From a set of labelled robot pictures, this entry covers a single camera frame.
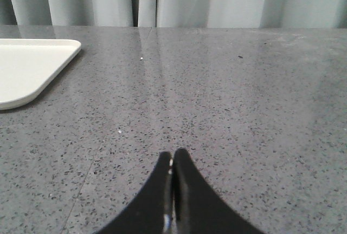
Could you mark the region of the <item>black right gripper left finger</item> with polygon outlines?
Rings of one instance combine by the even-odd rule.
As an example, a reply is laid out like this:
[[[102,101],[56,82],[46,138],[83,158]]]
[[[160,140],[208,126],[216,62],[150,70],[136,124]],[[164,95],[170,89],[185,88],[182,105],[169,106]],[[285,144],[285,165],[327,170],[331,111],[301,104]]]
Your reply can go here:
[[[162,152],[148,180],[122,212],[97,233],[171,233],[173,159]]]

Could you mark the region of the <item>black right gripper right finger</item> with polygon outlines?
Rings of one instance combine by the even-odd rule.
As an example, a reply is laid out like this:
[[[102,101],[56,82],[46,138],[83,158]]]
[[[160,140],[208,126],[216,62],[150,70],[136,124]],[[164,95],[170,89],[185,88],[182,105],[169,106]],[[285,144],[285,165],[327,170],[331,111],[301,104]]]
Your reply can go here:
[[[262,233],[217,195],[184,148],[174,155],[173,188],[178,233]]]

